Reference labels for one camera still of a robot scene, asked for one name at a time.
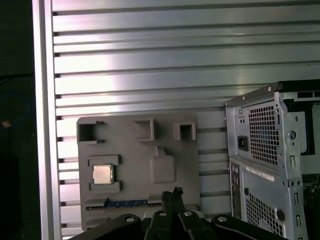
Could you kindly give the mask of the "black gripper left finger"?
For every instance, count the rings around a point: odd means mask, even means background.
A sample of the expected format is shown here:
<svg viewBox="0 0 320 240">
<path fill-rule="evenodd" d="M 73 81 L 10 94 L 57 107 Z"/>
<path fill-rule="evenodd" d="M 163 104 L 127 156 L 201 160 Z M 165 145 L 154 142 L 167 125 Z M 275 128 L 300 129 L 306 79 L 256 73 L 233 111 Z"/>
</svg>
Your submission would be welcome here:
<svg viewBox="0 0 320 240">
<path fill-rule="evenodd" d="M 174 197 L 176 191 L 164 191 L 161 195 L 161 210 L 151 218 L 140 219 L 126 213 L 107 220 L 94 228 L 84 231 L 73 240 L 170 240 L 174 220 Z"/>
</svg>

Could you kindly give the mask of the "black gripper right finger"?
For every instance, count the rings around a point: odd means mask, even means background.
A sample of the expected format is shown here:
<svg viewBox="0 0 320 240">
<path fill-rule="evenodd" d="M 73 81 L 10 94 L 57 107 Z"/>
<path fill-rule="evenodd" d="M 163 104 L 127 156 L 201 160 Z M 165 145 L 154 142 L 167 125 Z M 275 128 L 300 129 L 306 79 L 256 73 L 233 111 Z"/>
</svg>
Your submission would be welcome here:
<svg viewBox="0 0 320 240">
<path fill-rule="evenodd" d="M 210 221 L 199 217 L 192 210 L 185 208 L 182 199 L 183 189 L 173 190 L 173 207 L 191 240 L 283 240 L 284 237 L 224 214 L 213 217 Z"/>
</svg>

